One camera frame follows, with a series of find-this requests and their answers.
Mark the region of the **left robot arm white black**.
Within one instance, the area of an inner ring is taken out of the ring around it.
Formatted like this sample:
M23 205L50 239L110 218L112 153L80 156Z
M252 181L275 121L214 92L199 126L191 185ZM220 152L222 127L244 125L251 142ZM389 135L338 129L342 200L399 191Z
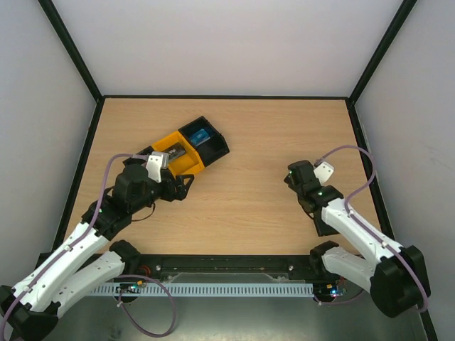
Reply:
M155 178L142 165L126 166L33 273L14 286L1 287L1 323L9 324L22 340L43 340L92 289L135 272L141 254L114 237L132 223L135 213L157 200L184 200L193 180L192 174L173 175L167 169Z

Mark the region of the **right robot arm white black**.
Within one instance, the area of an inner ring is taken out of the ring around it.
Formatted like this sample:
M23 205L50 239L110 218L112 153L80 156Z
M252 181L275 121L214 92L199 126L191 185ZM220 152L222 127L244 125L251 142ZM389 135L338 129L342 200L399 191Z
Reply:
M370 294L387 317L395 318L410 308L424 309L431 294L423 253L415 246L404 247L371 225L326 181L334 172L327 162L314 166L297 161L288 165L284 182L296 193L303 211L316 224L344 236L357 255L329 241L311 250L314 276L335 274L348 279Z

